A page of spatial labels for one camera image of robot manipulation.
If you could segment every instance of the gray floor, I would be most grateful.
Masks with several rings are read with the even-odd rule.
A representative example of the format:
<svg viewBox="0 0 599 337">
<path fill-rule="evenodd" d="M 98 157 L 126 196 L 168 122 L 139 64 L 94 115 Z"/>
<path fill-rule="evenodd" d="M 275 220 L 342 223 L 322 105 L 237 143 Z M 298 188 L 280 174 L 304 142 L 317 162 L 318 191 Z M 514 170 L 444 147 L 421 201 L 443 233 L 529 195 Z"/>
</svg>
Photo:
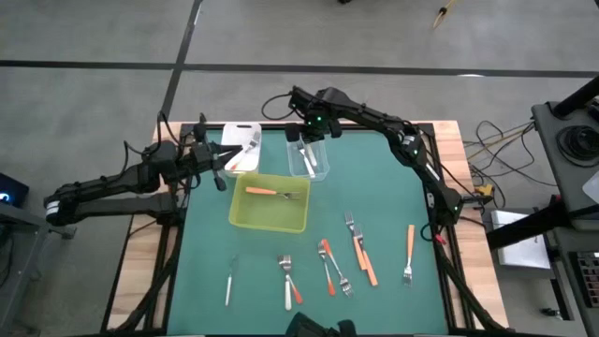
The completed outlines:
<svg viewBox="0 0 599 337">
<path fill-rule="evenodd" d="M 436 31 L 441 0 L 205 0 L 189 63 L 597 70 L 599 36 L 592 0 L 463 0 Z M 169 2 L 20 1 L 0 3 L 0 59 L 174 62 L 192 0 Z M 152 135 L 169 71 L 0 68 L 0 171 L 32 186 L 27 209 L 62 183 L 116 172 L 124 139 L 141 148 Z M 261 120 L 259 107 L 292 85 L 337 86 L 350 97 L 407 119 L 451 119 L 473 139 L 479 121 L 526 122 L 530 106 L 559 100 L 584 79 L 458 78 L 326 74 L 184 72 L 170 119 Z M 285 112 L 284 102 L 271 113 Z M 552 183 L 538 137 L 526 136 L 536 162 L 526 168 Z M 515 145 L 504 154 L 524 164 Z M 496 166 L 494 171 L 505 168 Z M 554 187 L 517 174 L 497 179 L 507 205 L 544 205 Z M 48 242 L 22 320 L 43 336 L 98 331 L 128 223 L 88 220 L 76 240 Z M 555 306 L 548 280 L 498 271 L 510 326 L 583 336 L 579 319 L 543 317 Z"/>
</svg>

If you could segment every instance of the table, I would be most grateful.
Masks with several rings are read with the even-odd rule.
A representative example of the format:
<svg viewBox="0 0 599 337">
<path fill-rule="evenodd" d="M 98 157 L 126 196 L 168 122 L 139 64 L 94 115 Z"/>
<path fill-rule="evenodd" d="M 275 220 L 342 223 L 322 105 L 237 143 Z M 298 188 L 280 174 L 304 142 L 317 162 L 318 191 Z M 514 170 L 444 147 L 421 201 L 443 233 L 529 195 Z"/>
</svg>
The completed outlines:
<svg viewBox="0 0 599 337">
<path fill-rule="evenodd" d="M 472 189 L 470 171 L 457 122 L 415 123 L 430 123 L 433 125 L 437 140 L 436 146 L 442 163 L 461 183 Z M 177 130 L 181 129 L 181 125 L 182 123 L 172 123 L 171 128 L 177 133 Z M 166 135 L 167 130 L 163 125 L 162 127 L 162 134 Z M 460 190 L 460 187 L 453 181 L 448 181 L 447 185 Z M 474 210 L 464 211 L 463 214 L 468 217 L 480 218 L 477 211 Z M 150 220 L 145 216 L 135 216 L 132 219 L 130 230 L 135 230 L 149 223 Z M 163 250 L 167 252 L 167 255 L 169 254 L 176 238 L 176 231 L 176 228 L 165 230 L 152 225 L 136 233 L 128 240 L 122 256 L 122 265 L 115 280 L 113 298 L 110 299 L 109 309 L 105 316 L 104 328 L 118 326 L 135 308 L 152 281 L 156 252 Z M 507 326 L 501 293 L 495 277 L 484 228 L 466 221 L 460 221 L 455 227 L 455 231 L 467 284 L 493 318 L 500 324 Z M 168 239 L 163 239 L 161 243 L 160 238 L 165 234 L 168 235 Z M 166 299 L 169 287 L 170 285 L 165 285 L 159 296 L 159 305 L 156 306 L 156 311 L 153 313 L 153 324 L 155 326 L 163 324 L 165 310 L 168 310 L 169 307 L 169 301 Z M 465 327 L 467 317 L 461 314 L 460 296 L 453 286 L 450 289 L 456 325 Z"/>
</svg>

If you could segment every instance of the green table mat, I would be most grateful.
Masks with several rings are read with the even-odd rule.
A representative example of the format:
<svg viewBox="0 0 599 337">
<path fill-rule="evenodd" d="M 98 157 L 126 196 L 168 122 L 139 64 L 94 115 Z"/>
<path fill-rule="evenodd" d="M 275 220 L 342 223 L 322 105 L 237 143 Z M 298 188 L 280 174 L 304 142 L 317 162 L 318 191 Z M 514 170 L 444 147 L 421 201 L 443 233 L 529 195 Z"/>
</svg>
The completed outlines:
<svg viewBox="0 0 599 337">
<path fill-rule="evenodd" d="M 219 140 L 220 131 L 209 132 Z M 345 131 L 327 140 L 330 171 L 312 183 L 308 223 L 301 234 L 234 227 L 228 212 L 235 187 L 218 192 L 209 175 L 191 193 L 168 322 L 168 334 L 284 334 L 296 312 L 324 327 L 352 319 L 358 333 L 447 333 L 433 247 L 418 235 L 428 222 L 422 183 L 391 154 L 386 139 Z M 285 134 L 263 131 L 260 173 L 289 175 Z M 358 267 L 343 212 L 362 224 L 364 244 L 378 278 L 370 285 Z M 402 284 L 407 226 L 416 225 L 412 287 Z M 354 288 L 347 298 L 330 263 L 336 296 L 327 291 L 317 243 L 327 238 Z M 231 299 L 225 306 L 230 259 L 239 254 Z M 284 272 L 277 256 L 290 254 L 291 276 L 304 303 L 285 310 Z"/>
</svg>

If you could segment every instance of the fork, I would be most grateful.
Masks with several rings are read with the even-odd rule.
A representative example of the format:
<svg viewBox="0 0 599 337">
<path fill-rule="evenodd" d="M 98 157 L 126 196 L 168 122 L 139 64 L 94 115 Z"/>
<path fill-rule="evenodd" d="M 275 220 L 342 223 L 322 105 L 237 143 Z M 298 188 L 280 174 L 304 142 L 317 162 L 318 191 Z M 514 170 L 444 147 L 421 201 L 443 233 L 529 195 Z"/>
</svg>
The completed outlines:
<svg viewBox="0 0 599 337">
<path fill-rule="evenodd" d="M 300 292 L 296 288 L 296 285 L 293 284 L 291 276 L 289 275 L 291 272 L 291 255 L 278 256 L 278 260 L 279 266 L 281 266 L 281 268 L 283 268 L 285 271 L 285 309 L 289 311 L 291 310 L 291 292 L 289 286 L 291 286 L 291 289 L 293 289 L 293 294 L 298 304 L 302 304 L 303 299 L 301 298 L 301 295 L 299 294 Z"/>
<path fill-rule="evenodd" d="M 250 143 L 247 145 L 247 147 L 245 147 L 245 149 L 243 149 L 243 154 L 240 155 L 237 158 L 237 163 L 235 163 L 232 167 L 231 170 L 236 169 L 237 166 L 240 164 L 240 162 L 243 160 L 243 158 L 245 157 L 245 154 L 247 154 L 248 152 L 250 152 L 250 150 L 254 149 L 257 144 L 260 142 L 260 131 L 256 131 L 254 132 L 254 135 L 252 136 L 252 138 L 250 139 Z"/>
<path fill-rule="evenodd" d="M 330 250 L 329 241 L 327 239 L 323 239 L 322 244 L 330 257 L 330 260 L 333 262 L 333 266 L 335 266 L 335 269 L 339 274 L 339 286 L 341 286 L 341 290 L 345 295 L 347 295 L 347 297 L 352 297 L 352 295 L 354 295 L 354 289 L 352 288 L 352 285 L 349 284 L 349 281 L 343 277 L 343 274 L 341 274 L 339 266 L 337 266 L 337 262 L 335 261 L 335 257 L 333 257 L 333 252 Z"/>
<path fill-rule="evenodd" d="M 298 151 L 301 154 L 301 156 L 303 156 L 303 163 L 306 166 L 306 169 L 308 169 L 308 174 L 310 174 L 310 178 L 315 178 L 316 175 L 314 174 L 314 169 L 312 168 L 312 164 L 310 164 L 310 160 L 308 160 L 308 157 L 306 156 L 306 149 L 303 146 L 303 141 L 300 139 L 298 140 Z"/>
<path fill-rule="evenodd" d="M 335 296 L 335 287 L 333 286 L 332 281 L 330 281 L 329 267 L 327 267 L 327 250 L 322 242 L 318 243 L 318 254 L 325 264 L 325 273 L 327 274 L 327 283 L 329 284 L 329 295 Z"/>
<path fill-rule="evenodd" d="M 359 268 L 363 271 L 366 271 L 366 263 L 364 263 L 364 256 L 362 254 L 362 249 L 360 248 L 360 244 L 358 243 L 358 238 L 356 238 L 356 231 L 354 226 L 354 215 L 351 212 L 345 211 L 345 225 L 352 233 L 352 237 L 354 239 L 354 249 L 356 249 L 356 257 L 358 258 Z"/>
<path fill-rule="evenodd" d="M 368 272 L 368 278 L 371 280 L 372 286 L 378 286 L 378 281 L 376 280 L 376 275 L 374 274 L 373 265 L 371 264 L 371 260 L 368 258 L 368 254 L 366 254 L 366 249 L 364 249 L 364 234 L 362 234 L 362 230 L 359 226 L 356 226 L 354 235 L 358 240 L 359 248 L 364 255 L 364 263 L 366 264 L 366 271 Z"/>
<path fill-rule="evenodd" d="M 407 286 L 412 286 L 412 251 L 414 249 L 414 225 L 408 226 L 408 262 L 403 269 L 403 283 Z"/>
<path fill-rule="evenodd" d="M 284 197 L 286 199 L 299 199 L 301 198 L 301 193 L 300 192 L 277 192 L 274 190 L 269 190 L 266 188 L 259 188 L 259 187 L 245 187 L 245 192 L 246 193 L 251 193 L 251 194 L 261 194 L 261 195 L 266 195 L 266 196 L 281 196 Z"/>
</svg>

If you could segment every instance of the robotic arm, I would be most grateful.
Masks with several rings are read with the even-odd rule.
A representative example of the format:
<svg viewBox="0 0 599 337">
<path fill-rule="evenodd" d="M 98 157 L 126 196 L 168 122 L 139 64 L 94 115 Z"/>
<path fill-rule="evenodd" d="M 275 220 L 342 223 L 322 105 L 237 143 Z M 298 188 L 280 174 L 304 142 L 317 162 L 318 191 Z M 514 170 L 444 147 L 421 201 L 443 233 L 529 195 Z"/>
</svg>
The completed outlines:
<svg viewBox="0 0 599 337">
<path fill-rule="evenodd" d="M 240 145 L 222 146 L 208 142 L 205 118 L 194 125 L 191 144 L 177 144 L 161 139 L 142 152 L 141 163 L 124 169 L 121 173 L 84 183 L 68 183 L 44 198 L 46 221 L 55 226 L 74 224 L 89 216 L 123 214 L 149 214 L 159 224 L 183 220 L 177 207 L 176 190 L 182 180 L 196 177 L 211 170 L 216 188 L 226 189 L 225 181 L 217 171 L 241 150 Z M 183 154 L 183 148 L 190 151 Z M 169 192 L 145 198 L 103 199 L 122 193 L 152 193 L 160 187 L 160 178 Z"/>
<path fill-rule="evenodd" d="M 316 95 L 293 87 L 289 108 L 304 120 L 304 124 L 287 125 L 285 133 L 288 141 L 299 140 L 300 134 L 307 142 L 321 140 L 327 133 L 338 138 L 342 134 L 341 118 L 382 133 L 387 138 L 391 153 L 402 165 L 412 168 L 432 194 L 433 200 L 429 203 L 436 210 L 436 221 L 442 227 L 458 221 L 463 206 L 461 195 L 447 187 L 429 163 L 426 146 L 416 125 L 356 103 L 344 92 L 332 87 L 320 90 Z"/>
</svg>

